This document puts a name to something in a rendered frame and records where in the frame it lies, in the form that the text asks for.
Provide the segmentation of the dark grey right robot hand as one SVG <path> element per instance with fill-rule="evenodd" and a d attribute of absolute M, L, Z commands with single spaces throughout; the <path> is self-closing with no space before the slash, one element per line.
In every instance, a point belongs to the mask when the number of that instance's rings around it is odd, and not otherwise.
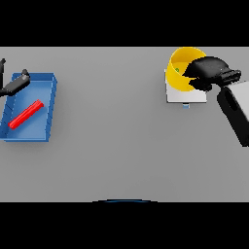
<path fill-rule="evenodd" d="M 213 85 L 222 88 L 237 82 L 241 77 L 241 71 L 230 69 L 219 57 L 205 56 L 193 60 L 183 76 L 191 78 L 189 85 L 195 89 L 211 91 Z"/>

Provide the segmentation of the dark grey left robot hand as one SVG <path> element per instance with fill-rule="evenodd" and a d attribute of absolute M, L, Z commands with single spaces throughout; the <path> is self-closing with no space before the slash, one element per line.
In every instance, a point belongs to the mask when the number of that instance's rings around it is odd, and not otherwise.
<path fill-rule="evenodd" d="M 3 86 L 5 63 L 6 59 L 2 58 L 0 60 L 0 97 L 13 96 L 30 84 L 30 75 L 26 69 L 23 69 L 21 71 L 21 74 L 17 78 L 9 82 L 7 85 Z"/>

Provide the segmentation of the red beaker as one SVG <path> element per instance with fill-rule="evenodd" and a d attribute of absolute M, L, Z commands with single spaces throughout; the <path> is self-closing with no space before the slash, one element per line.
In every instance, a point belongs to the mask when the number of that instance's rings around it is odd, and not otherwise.
<path fill-rule="evenodd" d="M 32 115 L 38 112 L 43 106 L 44 103 L 40 99 L 37 99 L 8 123 L 9 128 L 16 129 Z"/>

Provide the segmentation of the yellow bowl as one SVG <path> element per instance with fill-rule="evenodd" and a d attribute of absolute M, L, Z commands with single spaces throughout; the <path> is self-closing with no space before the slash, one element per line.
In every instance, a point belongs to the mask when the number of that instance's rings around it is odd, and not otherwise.
<path fill-rule="evenodd" d="M 205 52 L 194 47 L 178 48 L 170 57 L 166 67 L 165 77 L 167 82 L 179 91 L 192 91 L 195 88 L 190 85 L 191 78 L 184 73 L 188 65 L 195 59 L 205 57 Z"/>

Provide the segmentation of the pale square metallic scale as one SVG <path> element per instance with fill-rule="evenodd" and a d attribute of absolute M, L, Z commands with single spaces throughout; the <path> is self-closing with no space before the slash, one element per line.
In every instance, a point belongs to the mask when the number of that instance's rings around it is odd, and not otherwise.
<path fill-rule="evenodd" d="M 172 87 L 168 81 L 167 76 L 164 76 L 165 94 L 167 103 L 182 103 L 188 105 L 190 103 L 206 103 L 206 93 L 201 90 L 193 89 L 191 91 L 180 91 Z"/>

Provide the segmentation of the blue tray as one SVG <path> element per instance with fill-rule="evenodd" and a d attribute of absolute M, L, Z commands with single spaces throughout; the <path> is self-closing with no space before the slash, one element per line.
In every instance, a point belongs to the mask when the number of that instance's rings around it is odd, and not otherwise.
<path fill-rule="evenodd" d="M 0 120 L 0 140 L 48 142 L 57 80 L 54 73 L 30 73 L 30 84 L 7 96 Z"/>

